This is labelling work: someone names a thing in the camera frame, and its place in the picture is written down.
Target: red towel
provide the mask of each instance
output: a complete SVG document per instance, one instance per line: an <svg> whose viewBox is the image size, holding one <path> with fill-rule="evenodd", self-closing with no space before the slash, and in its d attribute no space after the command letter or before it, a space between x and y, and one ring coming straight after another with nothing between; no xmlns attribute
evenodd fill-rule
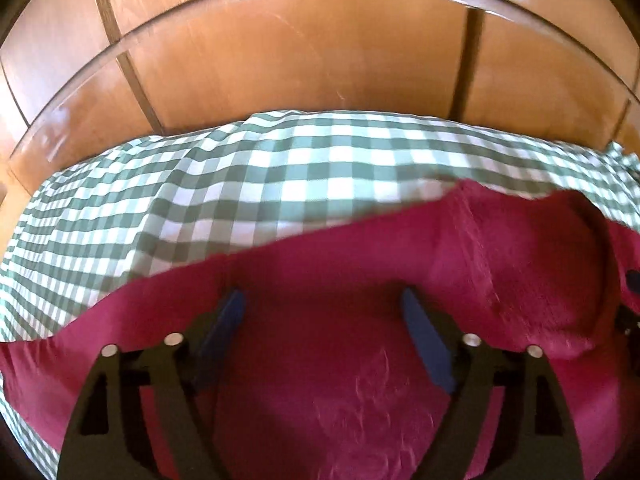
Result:
<svg viewBox="0 0 640 480"><path fill-rule="evenodd" d="M448 403L399 311L415 285L492 346L545 349L591 479L638 421L640 386L613 328L621 296L640 312L631 268L640 235L580 193L525 200L464 181L436 202L136 280L51 338L0 344L0 370L11 405L60 450L102 346L158 344L237 287L247 308L213 434L231 475L408 479ZM499 401L468 476L486 463Z"/></svg>

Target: metal bolt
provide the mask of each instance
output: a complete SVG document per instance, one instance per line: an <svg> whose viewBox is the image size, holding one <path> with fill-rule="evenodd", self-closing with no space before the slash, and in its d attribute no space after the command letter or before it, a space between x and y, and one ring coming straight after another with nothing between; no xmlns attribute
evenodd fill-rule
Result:
<svg viewBox="0 0 640 480"><path fill-rule="evenodd" d="M177 346L184 341L184 336L180 332L171 332L164 338L164 344L167 346Z"/></svg>
<svg viewBox="0 0 640 480"><path fill-rule="evenodd" d="M480 339L476 334L469 333L462 336L462 342L467 346L480 346L482 344L482 339Z"/></svg>
<svg viewBox="0 0 640 480"><path fill-rule="evenodd" d="M118 353L118 345L107 345L102 347L100 354L102 357L113 357Z"/></svg>
<svg viewBox="0 0 640 480"><path fill-rule="evenodd" d="M540 359L545 353L538 345L529 345L527 346L527 354L536 359Z"/></svg>

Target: black metal bracket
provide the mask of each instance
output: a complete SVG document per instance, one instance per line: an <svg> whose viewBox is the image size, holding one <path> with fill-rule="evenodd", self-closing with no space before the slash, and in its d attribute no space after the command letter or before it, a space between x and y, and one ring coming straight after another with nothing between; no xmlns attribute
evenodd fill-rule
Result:
<svg viewBox="0 0 640 480"><path fill-rule="evenodd" d="M474 456L495 386L505 388L494 446L482 480L583 478L573 421L542 349L491 348L411 289L402 314L433 383L451 394L449 409L413 480L462 480ZM159 479L142 415L140 386L152 386L163 433L181 480L228 480L206 438L193 396L215 384L244 297L234 292L187 332L158 346L97 358L63 444L58 480Z"/></svg>
<svg viewBox="0 0 640 480"><path fill-rule="evenodd" d="M625 278L629 290L640 294L640 271L628 270ZM621 304L616 316L616 329L626 336L631 369L640 377L640 316Z"/></svg>

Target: checkered bedsheet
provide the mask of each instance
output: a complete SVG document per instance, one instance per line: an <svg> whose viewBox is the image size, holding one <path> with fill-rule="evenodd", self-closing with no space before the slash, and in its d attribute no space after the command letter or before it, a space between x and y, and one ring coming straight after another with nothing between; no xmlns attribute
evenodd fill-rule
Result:
<svg viewBox="0 0 640 480"><path fill-rule="evenodd" d="M583 192L640 230L640 162L435 118L373 112L255 114L126 142L54 174L0 266L0 340L56 333L137 276L441 196L460 178L526 197ZM44 475L58 455L0 413Z"/></svg>

